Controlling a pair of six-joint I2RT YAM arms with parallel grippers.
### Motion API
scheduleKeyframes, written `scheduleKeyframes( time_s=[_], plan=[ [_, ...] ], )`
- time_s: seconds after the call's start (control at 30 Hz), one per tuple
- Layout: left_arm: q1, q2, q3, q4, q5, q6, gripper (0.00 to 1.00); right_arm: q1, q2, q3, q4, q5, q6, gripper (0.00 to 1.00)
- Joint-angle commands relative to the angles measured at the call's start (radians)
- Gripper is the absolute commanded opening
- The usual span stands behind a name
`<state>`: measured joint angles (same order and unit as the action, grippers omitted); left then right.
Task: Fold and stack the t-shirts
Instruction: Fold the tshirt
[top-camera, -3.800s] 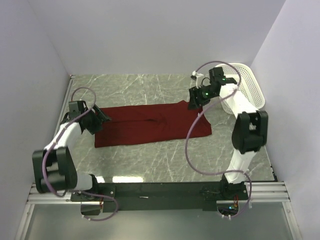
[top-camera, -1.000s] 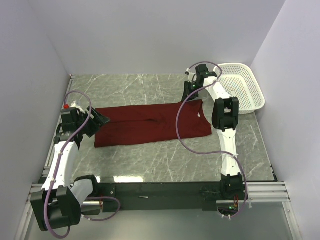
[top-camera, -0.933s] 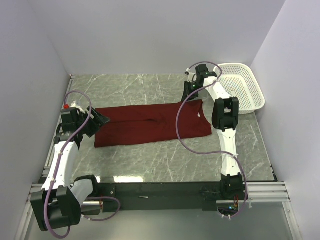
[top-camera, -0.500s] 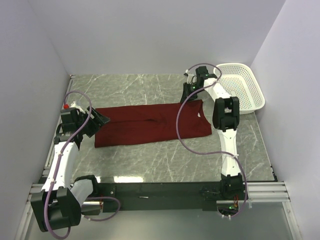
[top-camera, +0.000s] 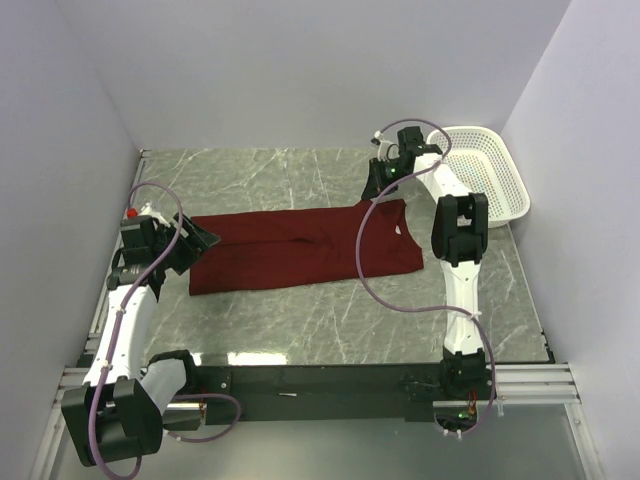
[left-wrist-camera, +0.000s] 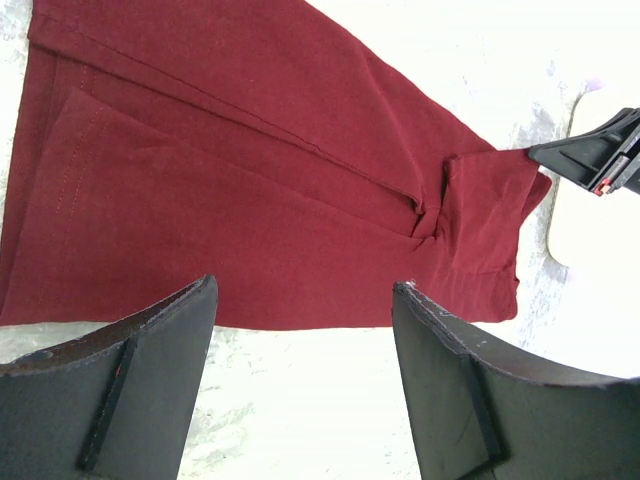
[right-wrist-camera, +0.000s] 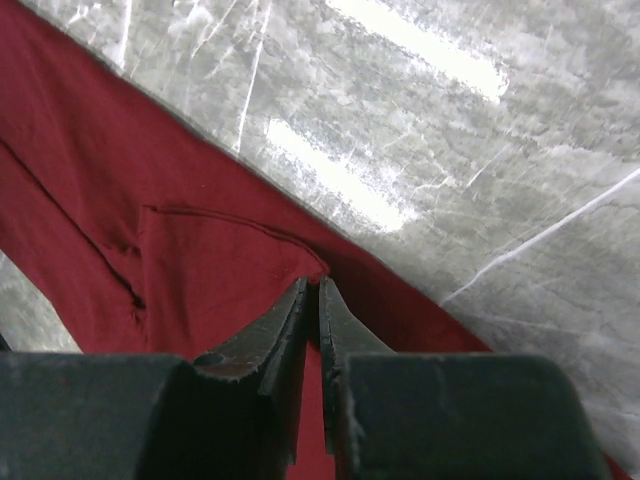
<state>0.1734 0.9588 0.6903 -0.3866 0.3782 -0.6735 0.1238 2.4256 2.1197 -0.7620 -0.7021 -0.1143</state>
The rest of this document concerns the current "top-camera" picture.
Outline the dark red polo shirt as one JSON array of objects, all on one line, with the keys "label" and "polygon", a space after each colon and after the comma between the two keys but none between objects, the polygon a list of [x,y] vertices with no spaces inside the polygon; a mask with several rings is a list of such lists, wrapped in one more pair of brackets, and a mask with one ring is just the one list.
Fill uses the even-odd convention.
[{"label": "dark red polo shirt", "polygon": [[220,237],[191,268],[192,296],[269,290],[423,268],[403,200],[377,206],[246,212],[199,216],[194,222]]}]

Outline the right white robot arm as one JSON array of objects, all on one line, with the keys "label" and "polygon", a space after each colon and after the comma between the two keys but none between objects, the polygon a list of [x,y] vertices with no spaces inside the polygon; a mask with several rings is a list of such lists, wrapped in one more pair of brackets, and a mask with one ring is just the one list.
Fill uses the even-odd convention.
[{"label": "right white robot arm", "polygon": [[447,326],[439,379],[426,388],[438,388],[452,399],[478,390],[490,379],[480,328],[478,280],[481,260],[488,247],[489,201],[485,194],[465,186],[445,164],[452,140],[444,136],[444,149],[426,142],[421,128],[408,126],[397,132],[398,153],[390,157],[383,134],[372,143],[378,154],[369,161],[363,200],[376,202],[397,190],[404,179],[421,182],[436,202],[431,248],[444,275]]}]

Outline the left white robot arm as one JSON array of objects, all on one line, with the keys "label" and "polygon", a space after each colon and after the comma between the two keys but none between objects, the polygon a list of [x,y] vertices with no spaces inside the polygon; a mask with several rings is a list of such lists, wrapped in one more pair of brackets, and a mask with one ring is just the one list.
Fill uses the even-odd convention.
[{"label": "left white robot arm", "polygon": [[191,354],[178,350],[150,361],[141,356],[151,317],[169,270],[181,275],[220,241],[187,216],[165,220],[151,208],[123,220],[121,246],[106,281],[107,318],[94,361],[80,387],[67,391],[61,410],[80,462],[104,462],[155,453],[163,413],[172,399],[186,402],[200,388]]}]

